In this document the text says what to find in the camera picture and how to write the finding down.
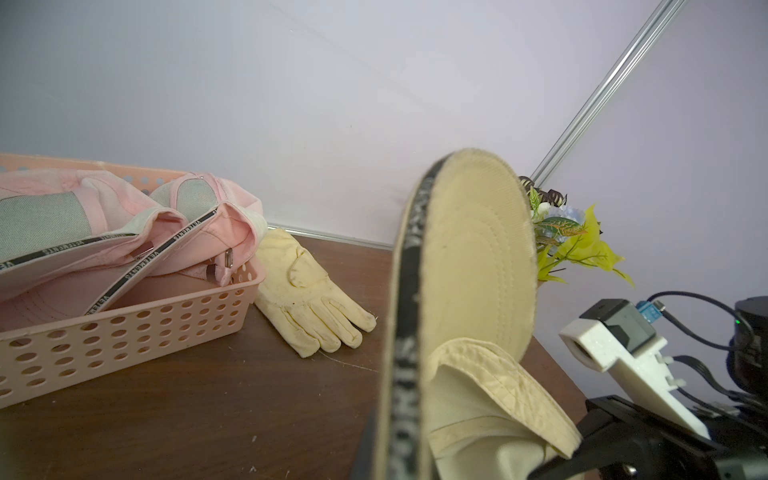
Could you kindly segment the beige baseball cap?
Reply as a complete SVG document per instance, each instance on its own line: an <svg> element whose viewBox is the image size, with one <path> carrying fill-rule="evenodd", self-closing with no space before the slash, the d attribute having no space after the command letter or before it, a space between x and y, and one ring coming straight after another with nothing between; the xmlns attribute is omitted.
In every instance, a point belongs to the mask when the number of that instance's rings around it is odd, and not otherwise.
<svg viewBox="0 0 768 480"><path fill-rule="evenodd" d="M375 479L525 479L582 437L523 367L538 289L518 176L463 149L435 162L403 211L373 438Z"/></svg>

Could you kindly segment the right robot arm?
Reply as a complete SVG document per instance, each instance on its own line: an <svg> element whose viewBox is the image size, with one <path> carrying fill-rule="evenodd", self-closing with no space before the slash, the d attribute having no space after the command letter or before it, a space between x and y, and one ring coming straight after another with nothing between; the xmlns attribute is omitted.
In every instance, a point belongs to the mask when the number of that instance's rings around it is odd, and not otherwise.
<svg viewBox="0 0 768 480"><path fill-rule="evenodd" d="M729 307L702 301L733 319L726 366L735 389L721 385L690 355L666 356L654 328L665 319L690 338L662 303L665 292L636 304L598 301L560 336L587 368L609 374L625 395L586 401L583 436L569 459L557 458L533 479L571 479L597 471L603 479L764 479L767 476L767 299Z"/></svg>

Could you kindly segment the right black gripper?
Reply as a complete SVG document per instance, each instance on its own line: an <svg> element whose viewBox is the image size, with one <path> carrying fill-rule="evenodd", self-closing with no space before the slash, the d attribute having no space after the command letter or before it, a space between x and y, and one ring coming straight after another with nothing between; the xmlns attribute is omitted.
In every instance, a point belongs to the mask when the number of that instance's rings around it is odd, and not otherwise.
<svg viewBox="0 0 768 480"><path fill-rule="evenodd" d="M709 430L706 439L618 396L590 399L586 406L580 447L529 479L571 479L592 470L601 479L767 477L767 423L744 408L694 407Z"/></svg>

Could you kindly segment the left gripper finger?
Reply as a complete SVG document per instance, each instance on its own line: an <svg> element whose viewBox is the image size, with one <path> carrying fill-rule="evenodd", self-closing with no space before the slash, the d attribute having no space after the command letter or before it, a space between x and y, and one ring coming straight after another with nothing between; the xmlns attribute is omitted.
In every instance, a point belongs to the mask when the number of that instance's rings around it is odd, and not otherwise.
<svg viewBox="0 0 768 480"><path fill-rule="evenodd" d="M349 480L370 480L374 462L374 448L377 436L378 412L373 410L368 417L360 438L354 461L350 468Z"/></svg>

